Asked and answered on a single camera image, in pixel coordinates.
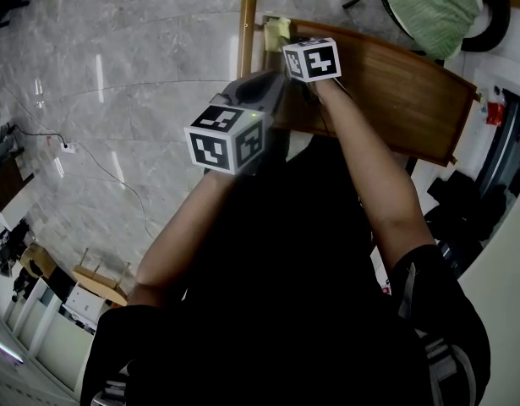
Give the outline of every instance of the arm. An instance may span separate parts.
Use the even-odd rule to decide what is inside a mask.
[[[333,80],[319,81],[315,87],[331,116],[353,184],[390,272],[409,251],[435,244],[412,179]]]
[[[146,252],[129,305],[161,307],[181,299],[183,275],[222,208],[235,177],[211,171],[190,193]]]

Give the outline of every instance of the brass pole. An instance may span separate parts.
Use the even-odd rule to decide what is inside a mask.
[[[252,46],[254,41],[254,21],[257,0],[241,1],[241,21],[239,25],[239,55],[237,78],[250,74],[252,66]]]

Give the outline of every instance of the green towel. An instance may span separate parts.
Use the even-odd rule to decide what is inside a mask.
[[[433,58],[457,52],[481,0],[387,0],[414,40]]]

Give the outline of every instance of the floor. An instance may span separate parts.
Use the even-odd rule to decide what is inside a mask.
[[[259,0],[258,11],[408,44],[380,0],[345,12],[346,1]],[[31,0],[0,30],[0,125],[77,143],[65,153],[55,136],[18,136],[22,171],[36,175],[27,219],[62,266],[88,247],[88,264],[116,276],[129,263],[133,275],[198,182],[183,126],[234,77],[239,10],[240,0]]]

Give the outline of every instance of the t-shirt sleeve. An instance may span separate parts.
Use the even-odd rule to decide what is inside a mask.
[[[399,314],[406,306],[414,329],[443,339],[448,348],[461,349],[468,356],[475,377],[477,404],[490,379],[489,339],[440,249],[436,245],[425,245],[410,251],[397,263],[389,278]]]
[[[161,344],[161,310],[130,305],[101,316],[85,368],[81,405],[104,389],[130,361],[156,354]]]

